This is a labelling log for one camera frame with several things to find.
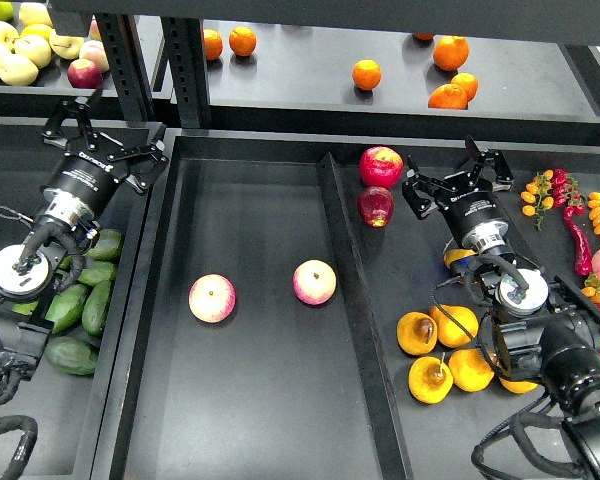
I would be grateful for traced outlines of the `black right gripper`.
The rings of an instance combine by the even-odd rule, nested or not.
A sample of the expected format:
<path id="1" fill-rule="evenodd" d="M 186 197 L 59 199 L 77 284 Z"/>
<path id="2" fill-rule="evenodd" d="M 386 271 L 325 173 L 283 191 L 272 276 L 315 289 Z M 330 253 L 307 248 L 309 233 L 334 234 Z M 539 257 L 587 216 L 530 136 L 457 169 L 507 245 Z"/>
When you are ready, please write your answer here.
<path id="1" fill-rule="evenodd" d="M 419 220 L 439 209 L 458 245 L 504 245 L 509 223 L 493 190 L 509 191 L 513 174 L 500 150 L 482 151 L 472 137 L 466 137 L 464 143 L 472 169 L 444 180 L 421 174 L 408 155 L 402 196 Z M 495 174 L 492 183 L 482 178 L 485 167 Z"/>

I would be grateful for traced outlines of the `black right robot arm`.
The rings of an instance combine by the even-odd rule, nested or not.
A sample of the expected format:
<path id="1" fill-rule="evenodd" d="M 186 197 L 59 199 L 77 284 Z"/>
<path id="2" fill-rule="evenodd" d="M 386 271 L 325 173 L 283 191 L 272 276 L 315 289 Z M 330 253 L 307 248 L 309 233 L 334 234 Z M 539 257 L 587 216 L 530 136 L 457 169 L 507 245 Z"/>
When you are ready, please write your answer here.
<path id="1" fill-rule="evenodd" d="M 468 256 L 450 269 L 484 308 L 491 338 L 472 343 L 495 375 L 540 384 L 543 395 L 489 432 L 473 449 L 487 479 L 486 450 L 511 439 L 527 462 L 555 479 L 600 479 L 600 309 L 570 281 L 548 280 L 507 239 L 510 225 L 497 199 L 513 176 L 499 151 L 465 146 L 470 170 L 436 179 L 407 162 L 402 194 L 418 218 L 440 212 Z"/>

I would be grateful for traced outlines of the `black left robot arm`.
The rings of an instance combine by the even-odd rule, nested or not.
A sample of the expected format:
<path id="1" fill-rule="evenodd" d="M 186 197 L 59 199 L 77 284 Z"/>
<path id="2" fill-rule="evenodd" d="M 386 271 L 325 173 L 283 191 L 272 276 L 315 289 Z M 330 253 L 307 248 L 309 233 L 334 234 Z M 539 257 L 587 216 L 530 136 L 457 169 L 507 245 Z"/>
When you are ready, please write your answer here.
<path id="1" fill-rule="evenodd" d="M 48 118 L 0 117 L 0 418 L 36 420 L 26 479 L 106 477 L 104 448 L 116 442 L 115 398 L 125 388 L 120 336 L 132 312 L 130 292 L 144 253 L 149 206 L 164 189 L 165 126 L 96 120 L 92 100 L 63 100 Z M 54 370 L 43 354 L 52 332 L 43 317 L 62 282 L 58 268 L 85 248 L 98 225 L 126 234 L 109 329 L 93 345 L 90 377 Z"/>

